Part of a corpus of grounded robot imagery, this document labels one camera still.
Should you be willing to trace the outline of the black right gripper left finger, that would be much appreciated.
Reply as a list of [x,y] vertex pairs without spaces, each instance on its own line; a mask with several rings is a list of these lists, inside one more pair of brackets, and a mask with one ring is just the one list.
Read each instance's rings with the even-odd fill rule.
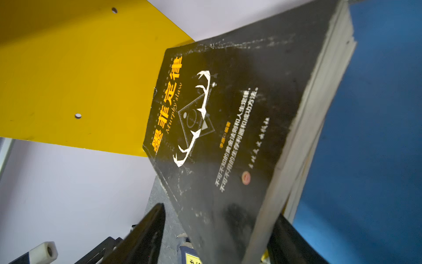
[[156,204],[133,231],[107,255],[103,264],[156,264],[158,262],[166,211]]

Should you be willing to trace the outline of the black deer cover book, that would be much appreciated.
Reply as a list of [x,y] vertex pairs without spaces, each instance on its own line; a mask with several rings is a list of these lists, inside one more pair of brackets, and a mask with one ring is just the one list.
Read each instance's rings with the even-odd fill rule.
[[311,1],[165,51],[143,149],[204,264],[259,261],[355,47]]

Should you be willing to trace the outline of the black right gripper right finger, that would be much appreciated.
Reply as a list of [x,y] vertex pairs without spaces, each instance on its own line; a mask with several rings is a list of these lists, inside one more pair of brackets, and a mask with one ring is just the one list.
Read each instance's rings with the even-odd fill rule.
[[274,224],[267,249],[271,264],[328,264],[283,214]]

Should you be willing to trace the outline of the yellow wooden bookshelf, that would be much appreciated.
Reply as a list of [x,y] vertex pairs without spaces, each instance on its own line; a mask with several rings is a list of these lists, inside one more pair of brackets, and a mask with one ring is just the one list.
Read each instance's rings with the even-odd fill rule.
[[1,136],[139,156],[204,264],[422,261],[422,3],[2,1]]

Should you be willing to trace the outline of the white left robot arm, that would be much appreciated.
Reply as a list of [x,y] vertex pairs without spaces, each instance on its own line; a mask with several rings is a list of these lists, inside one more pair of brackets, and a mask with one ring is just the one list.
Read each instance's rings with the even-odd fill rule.
[[109,236],[75,264],[100,264],[122,241],[120,237],[114,239]]

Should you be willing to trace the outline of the navy book yellow label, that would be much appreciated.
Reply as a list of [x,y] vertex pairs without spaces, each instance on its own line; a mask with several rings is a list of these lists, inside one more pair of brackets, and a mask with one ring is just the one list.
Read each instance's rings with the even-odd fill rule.
[[191,243],[184,242],[178,246],[178,264],[202,264]]

